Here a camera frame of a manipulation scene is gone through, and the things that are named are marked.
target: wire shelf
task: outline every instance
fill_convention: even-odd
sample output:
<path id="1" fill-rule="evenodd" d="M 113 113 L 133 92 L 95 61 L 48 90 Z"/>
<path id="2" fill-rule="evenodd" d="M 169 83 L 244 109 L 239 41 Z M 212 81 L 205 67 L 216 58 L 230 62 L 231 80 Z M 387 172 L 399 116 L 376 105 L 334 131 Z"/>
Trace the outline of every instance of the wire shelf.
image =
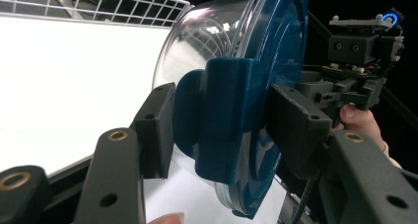
<path id="1" fill-rule="evenodd" d="M 171 27 L 190 3 L 184 0 L 0 0 L 0 15 L 31 15 Z"/>

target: white backdrop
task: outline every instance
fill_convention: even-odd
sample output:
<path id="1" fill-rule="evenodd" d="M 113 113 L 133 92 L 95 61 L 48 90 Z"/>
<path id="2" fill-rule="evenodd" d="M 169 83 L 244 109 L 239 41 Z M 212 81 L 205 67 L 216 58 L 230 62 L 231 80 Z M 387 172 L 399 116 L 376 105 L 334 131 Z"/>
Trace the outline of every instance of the white backdrop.
<path id="1" fill-rule="evenodd" d="M 0 16 L 0 171 L 38 165 L 50 175 L 93 154 L 103 132 L 129 126 L 168 33 Z M 286 194 L 277 182 L 250 221 L 181 165 L 145 181 L 148 220 L 181 211 L 191 224 L 276 223 Z"/>

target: brass insert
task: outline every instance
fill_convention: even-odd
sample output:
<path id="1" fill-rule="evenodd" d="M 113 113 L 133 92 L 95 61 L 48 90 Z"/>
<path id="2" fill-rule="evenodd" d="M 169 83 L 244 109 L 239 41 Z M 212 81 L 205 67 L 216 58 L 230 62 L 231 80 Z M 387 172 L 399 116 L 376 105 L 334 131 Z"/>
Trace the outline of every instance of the brass insert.
<path id="1" fill-rule="evenodd" d="M 0 180 L 0 191 L 7 191 L 20 187 L 31 178 L 29 172 L 18 172 L 10 174 Z"/>
<path id="2" fill-rule="evenodd" d="M 347 139 L 350 139 L 351 141 L 355 143 L 362 143 L 365 141 L 365 139 L 362 136 L 356 133 L 347 132 L 344 135 Z"/>
<path id="3" fill-rule="evenodd" d="M 128 136 L 128 133 L 125 131 L 116 131 L 111 133 L 107 138 L 110 141 L 120 141 L 125 139 Z"/>

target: human hand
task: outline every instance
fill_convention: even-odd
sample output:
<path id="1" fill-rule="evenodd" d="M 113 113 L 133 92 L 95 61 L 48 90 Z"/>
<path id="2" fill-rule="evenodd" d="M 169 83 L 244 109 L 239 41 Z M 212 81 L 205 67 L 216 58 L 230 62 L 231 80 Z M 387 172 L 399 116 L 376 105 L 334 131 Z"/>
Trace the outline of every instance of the human hand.
<path id="1" fill-rule="evenodd" d="M 183 224 L 184 223 L 184 213 L 173 213 L 167 214 L 162 217 L 155 219 L 149 224 Z"/>
<path id="2" fill-rule="evenodd" d="M 340 110 L 340 118 L 343 123 L 333 128 L 333 131 L 345 128 L 362 132 L 369 136 L 388 157 L 387 144 L 382 139 L 381 129 L 372 112 L 357 110 L 354 105 L 345 105 Z M 396 161 L 390 157 L 388 159 L 395 167 L 400 168 Z"/>

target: bolt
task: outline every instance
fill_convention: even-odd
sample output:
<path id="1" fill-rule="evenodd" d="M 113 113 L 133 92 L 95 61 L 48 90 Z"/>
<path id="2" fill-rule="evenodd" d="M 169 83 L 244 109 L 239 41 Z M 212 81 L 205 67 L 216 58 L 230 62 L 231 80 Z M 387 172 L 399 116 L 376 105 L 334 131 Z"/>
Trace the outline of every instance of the bolt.
<path id="1" fill-rule="evenodd" d="M 342 48 L 342 44 L 341 43 L 336 43 L 335 44 L 335 49 L 341 49 Z"/>
<path id="2" fill-rule="evenodd" d="M 383 19 L 383 15 L 382 14 L 378 14 L 378 15 L 376 15 L 375 19 L 376 20 L 381 20 L 381 19 Z"/>
<path id="3" fill-rule="evenodd" d="M 359 45 L 357 45 L 357 44 L 353 44 L 352 46 L 351 46 L 351 50 L 353 50 L 353 51 L 359 51 Z"/>

